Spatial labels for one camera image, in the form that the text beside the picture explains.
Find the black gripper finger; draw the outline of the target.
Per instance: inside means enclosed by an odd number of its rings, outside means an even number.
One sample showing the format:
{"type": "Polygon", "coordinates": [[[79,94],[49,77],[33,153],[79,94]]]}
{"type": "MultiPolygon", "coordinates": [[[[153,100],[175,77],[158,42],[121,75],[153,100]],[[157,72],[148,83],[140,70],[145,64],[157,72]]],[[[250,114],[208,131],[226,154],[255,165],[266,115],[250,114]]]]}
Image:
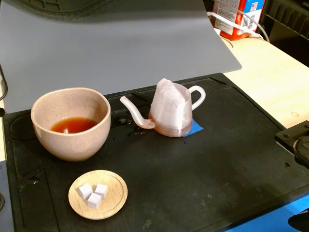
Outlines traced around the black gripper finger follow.
{"type": "Polygon", "coordinates": [[[309,230],[309,211],[293,215],[288,219],[288,224],[296,230],[309,230]]]}

